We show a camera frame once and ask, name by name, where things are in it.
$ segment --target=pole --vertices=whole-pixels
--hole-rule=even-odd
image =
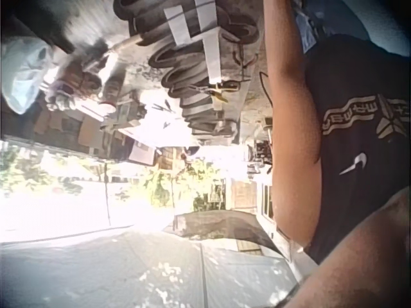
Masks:
[[[107,219],[109,220],[109,226],[111,227],[110,207],[109,207],[109,191],[107,189],[107,182],[109,177],[107,176],[107,163],[104,163],[104,189],[105,189],[105,205],[107,210]]]

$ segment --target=wire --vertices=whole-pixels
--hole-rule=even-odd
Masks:
[[[264,83],[263,83],[263,76],[266,76],[268,78],[268,75],[266,73],[260,71],[259,72],[259,82],[261,83],[264,94],[267,97],[268,101],[270,102],[271,107],[273,107],[272,100],[271,100],[270,96],[268,95],[267,89],[265,88]]]

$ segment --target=white tape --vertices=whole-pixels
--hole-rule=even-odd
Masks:
[[[182,6],[178,5],[172,8],[165,8],[164,13],[166,14],[168,25],[170,26],[176,45],[180,46],[190,43],[190,33]]]

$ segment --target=person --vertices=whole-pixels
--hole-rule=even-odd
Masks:
[[[332,35],[303,57],[291,0],[264,0],[264,14],[274,219],[321,268],[410,185],[410,60],[349,35]]]

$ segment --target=window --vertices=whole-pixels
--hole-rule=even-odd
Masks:
[[[271,186],[263,186],[263,213],[264,216],[273,219],[274,212],[272,210]]]

